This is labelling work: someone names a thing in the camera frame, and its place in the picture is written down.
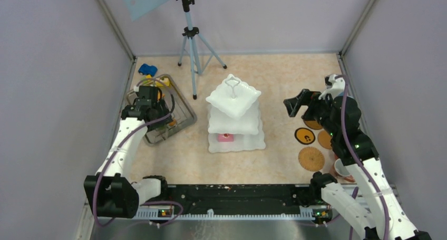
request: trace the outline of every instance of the stand handle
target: stand handle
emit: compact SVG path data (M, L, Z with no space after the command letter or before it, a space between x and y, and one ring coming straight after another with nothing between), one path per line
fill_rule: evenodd
M234 84L234 85L231 85L230 83L228 83L228 81L231 81L231 80L234 80L234 81L236 81L237 83ZM238 86L238 85L240 84L240 81L237 80L234 76L232 76L232 77L228 78L227 80L225 80L225 83L226 83L228 86L231 87L231 90L232 90L231 98L232 98L232 99L235 99L235 98L236 98L235 87Z

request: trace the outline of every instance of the white plate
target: white plate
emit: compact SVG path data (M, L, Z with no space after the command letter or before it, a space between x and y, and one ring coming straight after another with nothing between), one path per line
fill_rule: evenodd
M258 121L259 126L257 135L234 135L233 142L218 142L218 134L208 134L209 152L237 152L243 150L265 149L266 145L264 142L263 122L261 121L261 114L259 114Z
M259 101L252 104L250 109L239 120L230 118L212 105L209 105L209 109L211 109L208 127L209 133L257 135L259 132Z
M234 86L235 98L232 97L233 89L226 84L226 81L231 86ZM239 120L260 95L261 92L253 86L249 86L246 82L242 82L241 79L229 74L211 95L206 98L206 101L230 118Z

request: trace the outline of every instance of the yellow toy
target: yellow toy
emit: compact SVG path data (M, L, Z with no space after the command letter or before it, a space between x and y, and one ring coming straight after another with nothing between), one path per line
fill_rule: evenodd
M147 76L145 77L145 79L147 79L147 78L152 78L152 76L151 76L151 75L147 75ZM166 86L169 86L169 85L170 85L169 78L163 78L163 79L159 79L159 80L160 80L161 82L163 82L164 84L166 84ZM151 84L151 83L153 83L152 80L147 80L147 81L144 81L144 82L143 82L144 85L148 85L148 84ZM156 82L156 83L155 83L155 86L157 86L157 87L163 87L163 84L161 84L161 83L159 83L159 82Z

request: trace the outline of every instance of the cable tie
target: cable tie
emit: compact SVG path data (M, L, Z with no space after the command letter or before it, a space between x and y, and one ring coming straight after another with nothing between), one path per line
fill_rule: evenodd
M385 196L385 195L388 195L388 194L394 194L392 188L387 188L387 189L384 189L382 191L379 191L378 193L373 193L373 194L370 194L370 195L363 195L363 197L374 197L375 198L375 197L382 197L382 196Z
M117 152L117 153L127 153L127 150L124 148L119 148L118 146L112 147L109 152Z

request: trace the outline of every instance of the cork coaster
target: cork coaster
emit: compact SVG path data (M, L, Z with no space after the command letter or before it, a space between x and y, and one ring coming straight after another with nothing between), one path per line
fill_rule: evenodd
M305 120L304 124L313 130L320 130L323 128L316 120Z
M331 139L332 137L325 130L318 134L318 143L325 149L332 149Z
M306 170L319 171L324 166L324 156L314 147L306 147L298 154L299 164Z

